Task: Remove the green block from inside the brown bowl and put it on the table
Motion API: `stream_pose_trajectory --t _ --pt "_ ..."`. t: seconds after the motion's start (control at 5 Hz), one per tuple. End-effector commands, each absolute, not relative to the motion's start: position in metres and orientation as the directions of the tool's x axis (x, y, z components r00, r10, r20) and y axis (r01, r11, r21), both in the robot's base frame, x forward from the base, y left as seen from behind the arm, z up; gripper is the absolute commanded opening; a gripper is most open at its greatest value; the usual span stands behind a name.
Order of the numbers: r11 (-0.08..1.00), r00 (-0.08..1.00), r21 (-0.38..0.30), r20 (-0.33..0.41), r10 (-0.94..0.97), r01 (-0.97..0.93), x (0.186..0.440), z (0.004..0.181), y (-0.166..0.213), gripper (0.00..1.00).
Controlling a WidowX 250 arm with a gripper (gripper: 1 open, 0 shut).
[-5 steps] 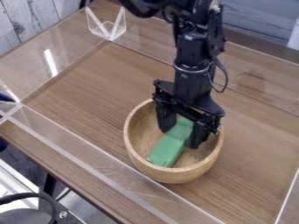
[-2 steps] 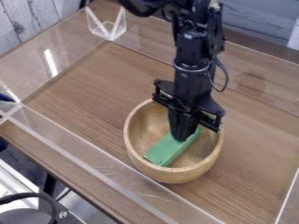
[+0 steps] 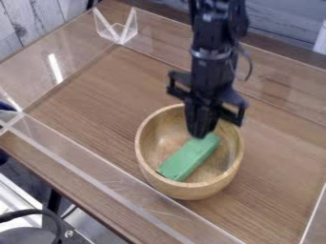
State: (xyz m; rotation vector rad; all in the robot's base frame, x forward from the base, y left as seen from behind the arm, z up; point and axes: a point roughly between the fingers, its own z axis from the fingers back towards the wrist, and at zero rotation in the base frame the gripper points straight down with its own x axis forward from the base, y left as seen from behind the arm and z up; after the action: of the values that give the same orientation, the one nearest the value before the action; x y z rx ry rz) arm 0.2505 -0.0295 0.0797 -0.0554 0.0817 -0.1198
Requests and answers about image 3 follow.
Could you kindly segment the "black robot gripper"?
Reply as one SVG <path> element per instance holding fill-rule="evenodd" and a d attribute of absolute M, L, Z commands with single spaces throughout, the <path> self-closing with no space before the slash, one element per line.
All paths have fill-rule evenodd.
<path fill-rule="evenodd" d="M 232 87 L 236 50 L 213 53 L 190 50 L 190 58 L 189 72 L 168 72 L 166 93 L 184 103 L 189 134 L 204 138 L 220 119 L 240 126 L 248 105 Z"/>

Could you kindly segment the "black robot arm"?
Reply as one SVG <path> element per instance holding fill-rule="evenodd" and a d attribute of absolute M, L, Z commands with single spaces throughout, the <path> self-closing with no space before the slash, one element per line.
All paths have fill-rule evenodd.
<path fill-rule="evenodd" d="M 197 138 L 218 120 L 240 126 L 248 103 L 232 87 L 239 40 L 249 26 L 245 0 L 189 0 L 190 71 L 169 71 L 166 93 L 184 104 L 185 126 Z"/>

